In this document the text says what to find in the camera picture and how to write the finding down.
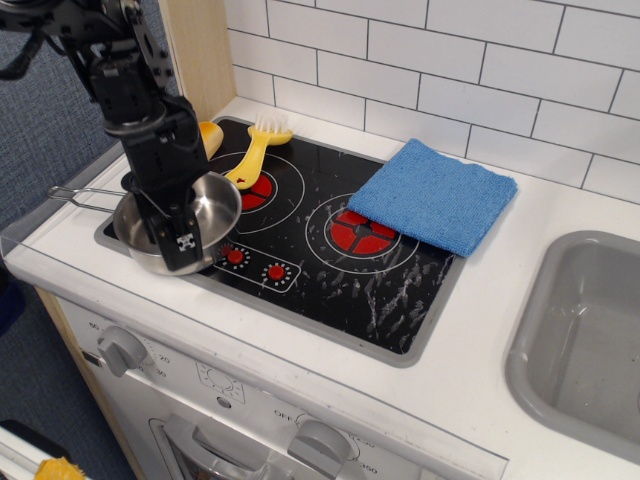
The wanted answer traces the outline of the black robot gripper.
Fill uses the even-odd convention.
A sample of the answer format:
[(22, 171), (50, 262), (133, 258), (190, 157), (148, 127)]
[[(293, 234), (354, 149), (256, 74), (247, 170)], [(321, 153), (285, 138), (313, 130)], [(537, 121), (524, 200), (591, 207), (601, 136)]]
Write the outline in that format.
[(106, 119), (104, 127), (124, 147), (133, 175), (128, 189), (167, 270), (192, 269), (203, 259), (203, 248), (196, 215), (186, 208), (192, 185), (209, 164), (191, 103), (164, 95), (141, 119)]

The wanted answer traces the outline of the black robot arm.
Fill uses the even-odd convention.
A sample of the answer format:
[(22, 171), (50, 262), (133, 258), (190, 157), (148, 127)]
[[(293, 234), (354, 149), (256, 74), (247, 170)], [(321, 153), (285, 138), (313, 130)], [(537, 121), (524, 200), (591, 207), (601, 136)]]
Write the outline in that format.
[(204, 259), (193, 202), (194, 183), (208, 170), (190, 102), (168, 93), (167, 53), (149, 30), (137, 1), (4, 1), (1, 28), (28, 34), (4, 80), (22, 78), (48, 43), (67, 57), (118, 139), (130, 172), (114, 214), (118, 238), (131, 231), (158, 248), (169, 274), (191, 273)]

